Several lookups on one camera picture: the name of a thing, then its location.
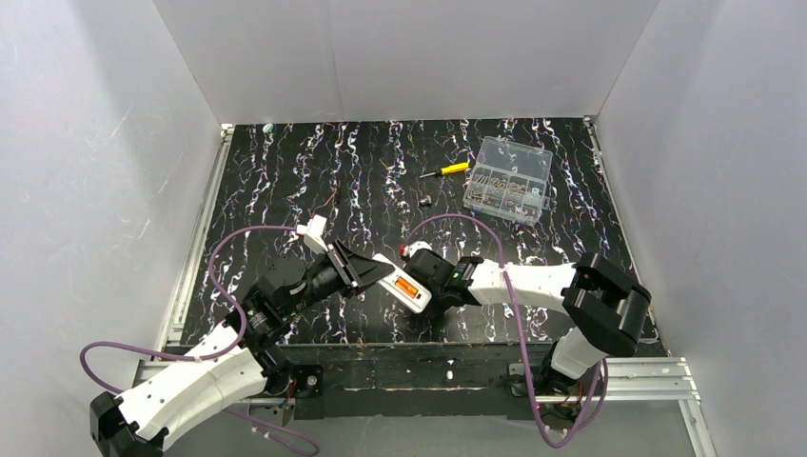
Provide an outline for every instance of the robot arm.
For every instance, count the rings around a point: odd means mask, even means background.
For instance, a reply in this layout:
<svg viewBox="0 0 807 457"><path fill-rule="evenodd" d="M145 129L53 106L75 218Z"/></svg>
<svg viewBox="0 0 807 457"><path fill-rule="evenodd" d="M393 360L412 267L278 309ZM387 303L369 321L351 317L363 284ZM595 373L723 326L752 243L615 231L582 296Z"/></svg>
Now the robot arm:
<svg viewBox="0 0 807 457"><path fill-rule="evenodd" d="M481 257L463 257L454 265L418 242L402 247L401 257L406 264L396 268L396 274L407 274L413 288L429 290L428 307L402 298L395 282L380 284L413 312L427 309L434 316L466 304L510 303L503 278L506 270L520 305L568 314L576 327L552 347L536 373L539 382L548 387L575 384L605 356L633 356L650 307L646 288L595 253L583 254L577 264L508 264L502 269L497 262ZM386 260L381 254L374 259Z"/></svg>
<svg viewBox="0 0 807 457"><path fill-rule="evenodd" d="M278 391L296 380L295 398L319 395L322 367L290 363L276 343L293 316L334 293L349 298L393 272L336 241L321 238L324 218L316 216L298 234L318 254L309 266L296 257L275 259L242 301L246 322L236 311L187 355L147 382L117 396L104 392L90 403L90 433L105 457L158 457L177 439L233 403ZM225 348L246 326L238 347L211 360L201 356ZM317 382L309 382L310 377Z"/></svg>
<svg viewBox="0 0 807 457"><path fill-rule="evenodd" d="M322 367L295 365L276 343L296 313L334 293L349 298L378 283L415 313L435 317L451 307L509 303L504 269L481 257L454 265L424 242L402 247L395 266L381 254L368 259L339 241L322 240L325 219L315 216L297 233L316 254L306 265L280 257L242 301L246 322L233 311L187 355L201 357L228 346L246 326L244 339L212 359L171 364L146 383L90 403L90 431L105 457L159 457L183 434L233 403L277 391L297 380L296 398L319 395ZM556 267L507 265L519 304L567 313L577 325L544 359L536 379L563 390L602 357L636 352L650 294L597 254ZM307 380L315 377L317 382Z"/></svg>

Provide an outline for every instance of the black bracket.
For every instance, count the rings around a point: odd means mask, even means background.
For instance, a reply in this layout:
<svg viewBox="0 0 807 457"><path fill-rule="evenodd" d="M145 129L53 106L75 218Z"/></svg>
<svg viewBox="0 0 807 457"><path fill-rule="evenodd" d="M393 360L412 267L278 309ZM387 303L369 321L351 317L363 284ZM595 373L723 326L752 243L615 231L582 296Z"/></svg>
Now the black bracket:
<svg viewBox="0 0 807 457"><path fill-rule="evenodd" d="M135 435L137 423L127 424L118 408L121 404L109 392L89 403L89 434L104 457L162 457L163 432L151 441Z"/></svg>
<svg viewBox="0 0 807 457"><path fill-rule="evenodd" d="M326 255L346 286L343 293L346 298L364 292L395 271L389 264L353 252L339 240L328 245Z"/></svg>
<svg viewBox="0 0 807 457"><path fill-rule="evenodd" d="M291 377L297 381L294 388L294 398L317 398L323 395L323 366L321 365L295 365L291 370Z"/></svg>
<svg viewBox="0 0 807 457"><path fill-rule="evenodd" d="M563 308L595 348L615 357L636 354L650 292L599 254L586 252L563 290Z"/></svg>

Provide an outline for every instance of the transparent storage box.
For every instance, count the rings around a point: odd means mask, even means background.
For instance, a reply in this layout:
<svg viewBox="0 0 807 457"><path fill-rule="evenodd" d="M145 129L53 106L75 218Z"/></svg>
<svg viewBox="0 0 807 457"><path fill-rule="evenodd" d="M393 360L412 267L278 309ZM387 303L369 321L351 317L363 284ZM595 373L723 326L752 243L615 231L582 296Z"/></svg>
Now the transparent storage box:
<svg viewBox="0 0 807 457"><path fill-rule="evenodd" d="M533 225L549 208L546 182L552 153L486 136L465 189L463 205L472 211Z"/></svg>

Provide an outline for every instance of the black table surface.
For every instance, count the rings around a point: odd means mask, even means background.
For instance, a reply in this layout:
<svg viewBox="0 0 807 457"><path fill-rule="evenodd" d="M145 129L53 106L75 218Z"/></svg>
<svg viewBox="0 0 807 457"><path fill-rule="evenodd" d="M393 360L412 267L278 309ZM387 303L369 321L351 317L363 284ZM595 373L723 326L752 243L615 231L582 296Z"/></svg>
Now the black table surface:
<svg viewBox="0 0 807 457"><path fill-rule="evenodd" d="M305 224L313 212L327 217L325 240L340 239L368 256L397 259L399 246L422 220L461 212L469 174L419 179L458 162L473 162L485 136L552 152L546 209L534 227L514 226L479 215L502 238L508 261L557 265L600 252L633 274L625 238L600 162L581 119L490 119L237 126L207 234L191 298L183 346L195 345L228 313L228 304L207 280L207 262L228 233L253 225ZM429 195L430 207L418 201ZM468 222L442 220L420 239L446 259L461 255L494 259L495 245ZM222 283L241 299L280 253L313 260L289 233L252 231L236 238L217 260ZM550 342L571 320L544 308L524 307L527 338ZM441 320L414 315L382 288L363 296L310 308L284 344L506 343L519 335L508 305L452 308ZM664 355L650 319L643 355Z"/></svg>

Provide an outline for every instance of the white wall panel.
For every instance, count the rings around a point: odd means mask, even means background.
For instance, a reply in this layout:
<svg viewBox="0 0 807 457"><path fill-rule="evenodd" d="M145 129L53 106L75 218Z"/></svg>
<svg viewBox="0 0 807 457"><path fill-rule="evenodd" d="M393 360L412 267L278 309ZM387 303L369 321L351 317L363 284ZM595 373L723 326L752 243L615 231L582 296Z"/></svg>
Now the white wall panel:
<svg viewBox="0 0 807 457"><path fill-rule="evenodd" d="M347 119L597 114L658 0L330 0Z"/></svg>
<svg viewBox="0 0 807 457"><path fill-rule="evenodd" d="M0 454L98 455L79 350L153 348L219 128L151 2L2 4Z"/></svg>
<svg viewBox="0 0 807 457"><path fill-rule="evenodd" d="M327 0L154 0L220 122L341 119Z"/></svg>
<svg viewBox="0 0 807 457"><path fill-rule="evenodd" d="M155 0L221 122L583 116L659 0Z"/></svg>
<svg viewBox="0 0 807 457"><path fill-rule="evenodd" d="M804 455L807 4L662 0L598 121L718 455Z"/></svg>

